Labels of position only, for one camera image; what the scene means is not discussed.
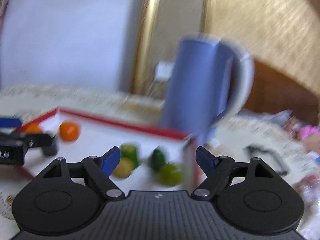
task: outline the beige wallpaper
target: beige wallpaper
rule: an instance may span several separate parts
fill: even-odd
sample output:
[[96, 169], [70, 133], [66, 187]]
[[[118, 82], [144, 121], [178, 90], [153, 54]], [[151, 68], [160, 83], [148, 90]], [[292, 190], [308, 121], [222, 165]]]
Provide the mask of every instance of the beige wallpaper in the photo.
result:
[[160, 0], [151, 38], [145, 93], [149, 91], [152, 97], [163, 98], [166, 84], [155, 84], [149, 90], [154, 67], [160, 60], [174, 61], [181, 38], [199, 31], [202, 5], [203, 0]]
[[[148, 82], [159, 60], [174, 60], [179, 39], [199, 30], [202, 0], [160, 0], [148, 61]], [[320, 95], [320, 0], [217, 0], [212, 34], [240, 41]], [[155, 85], [162, 98], [166, 85]]]
[[217, 0], [212, 33], [240, 41], [253, 55], [320, 95], [320, 19], [316, 3]]

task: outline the pink object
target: pink object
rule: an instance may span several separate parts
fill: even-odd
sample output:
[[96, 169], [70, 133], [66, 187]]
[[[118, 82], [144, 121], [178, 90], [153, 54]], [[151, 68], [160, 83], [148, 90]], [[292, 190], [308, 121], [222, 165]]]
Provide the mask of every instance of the pink object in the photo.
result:
[[320, 133], [320, 130], [318, 129], [318, 127], [311, 125], [305, 126], [299, 131], [301, 139], [304, 139], [314, 133]]

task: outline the white wall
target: white wall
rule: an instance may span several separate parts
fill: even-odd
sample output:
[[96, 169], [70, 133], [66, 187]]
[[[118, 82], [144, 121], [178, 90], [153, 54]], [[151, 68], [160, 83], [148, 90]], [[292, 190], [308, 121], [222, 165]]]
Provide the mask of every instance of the white wall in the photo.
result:
[[10, 0], [1, 87], [50, 82], [128, 90], [142, 0]]

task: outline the mug handle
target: mug handle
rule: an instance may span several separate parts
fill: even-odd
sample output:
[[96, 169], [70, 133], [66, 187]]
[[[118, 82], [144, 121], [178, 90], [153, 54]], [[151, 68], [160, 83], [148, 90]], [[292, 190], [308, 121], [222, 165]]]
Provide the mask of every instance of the mug handle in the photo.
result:
[[230, 47], [234, 52], [235, 80], [226, 109], [212, 120], [215, 127], [227, 122], [242, 109], [250, 95], [254, 78], [254, 63], [249, 53], [234, 42], [221, 40], [220, 43]]

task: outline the light switch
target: light switch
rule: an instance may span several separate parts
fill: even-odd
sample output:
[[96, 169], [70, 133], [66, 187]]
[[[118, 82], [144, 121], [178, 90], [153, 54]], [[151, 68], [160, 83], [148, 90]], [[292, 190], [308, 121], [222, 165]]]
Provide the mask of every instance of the light switch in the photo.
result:
[[167, 82], [172, 75], [174, 62], [160, 60], [155, 67], [155, 82]]

